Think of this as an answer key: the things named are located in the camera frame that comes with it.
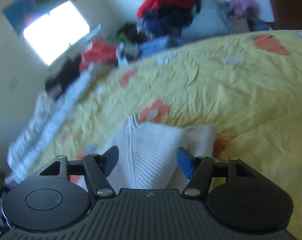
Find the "yellow bedspread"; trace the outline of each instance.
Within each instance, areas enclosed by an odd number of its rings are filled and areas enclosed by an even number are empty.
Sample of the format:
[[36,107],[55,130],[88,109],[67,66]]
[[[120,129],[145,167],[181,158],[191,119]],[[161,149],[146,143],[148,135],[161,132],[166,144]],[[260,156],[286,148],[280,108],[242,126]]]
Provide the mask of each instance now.
[[[30,173],[57,155],[76,159],[85,146],[102,148],[129,114],[161,99],[171,108],[162,123],[212,124],[218,138],[230,141],[222,161],[239,157],[287,191],[294,201],[288,230],[302,240],[302,40],[294,31],[268,34],[290,55],[257,48],[248,33],[201,41],[174,50],[175,58],[166,51],[110,71],[74,107]],[[233,55],[244,61],[223,62]],[[136,74],[122,87],[119,80],[133,68]]]

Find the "window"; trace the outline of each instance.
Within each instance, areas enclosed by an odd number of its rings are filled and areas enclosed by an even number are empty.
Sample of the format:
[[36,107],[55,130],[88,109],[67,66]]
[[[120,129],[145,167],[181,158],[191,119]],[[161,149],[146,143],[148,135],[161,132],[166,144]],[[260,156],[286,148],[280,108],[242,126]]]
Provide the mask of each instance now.
[[89,32],[87,22],[72,2],[67,1],[26,27],[23,35],[42,60],[51,65]]

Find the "red clothing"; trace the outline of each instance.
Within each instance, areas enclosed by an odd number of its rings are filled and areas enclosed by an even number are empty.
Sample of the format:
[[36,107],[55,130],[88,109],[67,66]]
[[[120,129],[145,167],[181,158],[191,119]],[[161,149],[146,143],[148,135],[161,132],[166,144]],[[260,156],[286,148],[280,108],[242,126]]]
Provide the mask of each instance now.
[[80,73],[87,70],[91,62],[114,62],[116,61],[116,45],[108,45],[105,41],[94,41],[89,51],[81,52],[81,59]]
[[177,5],[184,9],[191,9],[195,5],[194,0],[146,0],[137,11],[137,17],[143,18],[147,11],[159,9],[163,6]]

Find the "blue curtain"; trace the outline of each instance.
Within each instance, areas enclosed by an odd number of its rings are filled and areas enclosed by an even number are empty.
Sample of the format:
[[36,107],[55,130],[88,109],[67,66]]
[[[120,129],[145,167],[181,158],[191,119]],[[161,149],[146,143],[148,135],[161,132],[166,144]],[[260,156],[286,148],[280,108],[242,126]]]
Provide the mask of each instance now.
[[41,16],[68,0],[18,0],[4,10],[14,30],[21,35],[24,29]]

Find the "white blanket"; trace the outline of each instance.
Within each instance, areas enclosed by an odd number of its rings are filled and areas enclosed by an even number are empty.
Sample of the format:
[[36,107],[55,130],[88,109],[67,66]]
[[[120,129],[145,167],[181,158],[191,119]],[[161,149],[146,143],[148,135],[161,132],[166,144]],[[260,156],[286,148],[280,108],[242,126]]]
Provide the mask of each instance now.
[[105,69],[103,66],[94,66],[92,71],[92,68],[93,66],[82,72],[56,103],[50,103],[50,99],[45,96],[43,98],[43,93],[39,95],[35,113],[28,126],[9,147],[7,162],[12,173],[6,178],[6,183],[12,180],[20,183],[26,179],[30,168],[48,147],[74,104],[90,86],[91,81]]
[[119,160],[108,181],[115,190],[183,189],[187,179],[179,172],[177,150],[184,147],[193,156],[212,157],[215,141],[211,125],[171,127],[152,122],[138,123],[132,115],[105,144],[101,153],[118,146]]

